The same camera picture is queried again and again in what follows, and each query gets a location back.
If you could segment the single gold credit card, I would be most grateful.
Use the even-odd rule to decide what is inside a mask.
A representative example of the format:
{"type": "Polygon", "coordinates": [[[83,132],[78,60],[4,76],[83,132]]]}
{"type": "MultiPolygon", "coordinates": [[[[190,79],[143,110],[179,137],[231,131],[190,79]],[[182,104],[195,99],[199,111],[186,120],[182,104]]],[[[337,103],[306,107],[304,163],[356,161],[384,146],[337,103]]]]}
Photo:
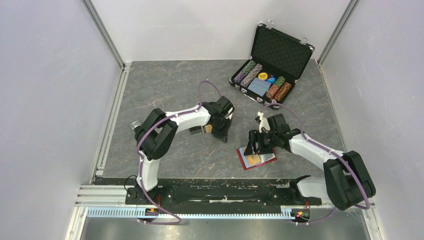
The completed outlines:
{"type": "Polygon", "coordinates": [[[256,166],[262,163],[261,158],[257,154],[244,156],[244,158],[245,158],[244,163],[247,168],[250,168],[252,166],[256,166]]]}

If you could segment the red leather card holder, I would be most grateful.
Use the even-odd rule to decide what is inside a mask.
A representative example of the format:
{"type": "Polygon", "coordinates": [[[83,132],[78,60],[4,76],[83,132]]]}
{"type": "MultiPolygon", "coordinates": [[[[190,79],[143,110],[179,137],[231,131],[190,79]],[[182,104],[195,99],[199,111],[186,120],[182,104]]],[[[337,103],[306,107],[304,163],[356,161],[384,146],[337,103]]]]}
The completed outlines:
{"type": "Polygon", "coordinates": [[[236,150],[241,166],[244,170],[253,169],[277,160],[274,153],[244,155],[245,150],[245,147],[241,147],[236,150]]]}

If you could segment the clear acrylic card tray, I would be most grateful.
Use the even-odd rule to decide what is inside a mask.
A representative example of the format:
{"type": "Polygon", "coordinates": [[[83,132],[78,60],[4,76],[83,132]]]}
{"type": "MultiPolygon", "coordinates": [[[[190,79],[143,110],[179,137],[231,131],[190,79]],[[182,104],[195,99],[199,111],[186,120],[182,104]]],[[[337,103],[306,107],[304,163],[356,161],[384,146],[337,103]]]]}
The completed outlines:
{"type": "Polygon", "coordinates": [[[189,132],[193,136],[207,135],[207,134],[210,134],[212,132],[212,129],[213,129],[212,125],[208,124],[208,125],[191,127],[189,129],[189,132]]]}

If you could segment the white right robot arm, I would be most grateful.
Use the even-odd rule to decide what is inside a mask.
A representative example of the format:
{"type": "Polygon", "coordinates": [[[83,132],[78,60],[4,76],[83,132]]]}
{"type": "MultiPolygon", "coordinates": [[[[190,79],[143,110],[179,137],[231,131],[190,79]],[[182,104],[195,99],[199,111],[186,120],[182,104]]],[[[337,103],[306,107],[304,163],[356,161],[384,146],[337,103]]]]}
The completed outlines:
{"type": "Polygon", "coordinates": [[[376,187],[358,152],[322,145],[299,128],[290,128],[281,113],[264,118],[259,112],[256,120],[259,128],[250,130],[247,145],[237,150],[245,170],[276,160],[275,150],[281,148],[308,160],[324,173],[319,178],[304,175],[293,180],[288,191],[293,203],[318,198],[346,210],[375,196],[376,187]]]}

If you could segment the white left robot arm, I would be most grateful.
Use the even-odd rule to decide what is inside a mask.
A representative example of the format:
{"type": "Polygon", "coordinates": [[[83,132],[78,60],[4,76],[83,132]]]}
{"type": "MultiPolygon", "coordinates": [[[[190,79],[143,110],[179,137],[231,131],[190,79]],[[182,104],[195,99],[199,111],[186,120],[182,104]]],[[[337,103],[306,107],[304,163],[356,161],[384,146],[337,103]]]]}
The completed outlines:
{"type": "Polygon", "coordinates": [[[139,155],[136,178],[140,186],[139,199],[145,204],[156,200],[160,159],[169,151],[177,133],[210,125],[212,136],[227,143],[234,111],[231,101],[221,96],[217,101],[200,102],[180,111],[164,112],[155,108],[144,122],[132,122],[130,127],[135,132],[136,153],[139,155]]]}

